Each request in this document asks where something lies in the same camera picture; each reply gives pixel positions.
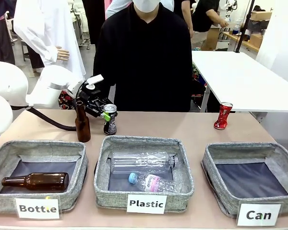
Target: red can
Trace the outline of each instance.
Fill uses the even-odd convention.
[[[216,129],[223,130],[227,126],[227,117],[232,109],[232,104],[228,102],[222,102],[220,105],[220,113],[217,121],[214,124]]]

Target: can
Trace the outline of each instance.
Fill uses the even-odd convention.
[[[227,117],[232,109],[232,103],[222,102],[220,105],[220,113],[217,121],[214,124],[216,129],[223,130],[227,126]]]
[[[104,133],[107,135],[116,134],[116,125],[115,125],[115,117],[117,114],[117,107],[114,104],[106,104],[104,106]]]

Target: white label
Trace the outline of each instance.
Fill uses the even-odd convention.
[[[164,214],[166,195],[128,195],[127,212]]]
[[[19,218],[59,219],[57,199],[22,199],[15,198]]]
[[[145,191],[146,192],[158,192],[159,180],[160,180],[159,176],[149,174],[145,178]]]
[[[274,226],[281,204],[241,204],[238,226]]]

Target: person wearing black shirt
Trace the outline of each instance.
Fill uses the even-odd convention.
[[[104,96],[116,84],[119,111],[187,112],[192,83],[186,23],[155,0],[133,0],[101,28],[94,76]]]
[[[174,0],[174,13],[183,18],[189,28],[190,38],[193,37],[190,0]]]
[[[197,42],[203,42],[207,38],[207,32],[213,23],[220,24],[222,28],[228,23],[217,14],[220,0],[199,0],[192,15],[193,29]]]

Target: brown glass bottle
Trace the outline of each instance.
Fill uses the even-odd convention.
[[[88,117],[86,116],[82,101],[76,102],[77,118],[75,120],[78,140],[88,142],[91,139],[91,130]]]
[[[65,190],[69,183],[65,172],[31,173],[27,176],[4,177],[3,186],[24,187],[29,190]]]

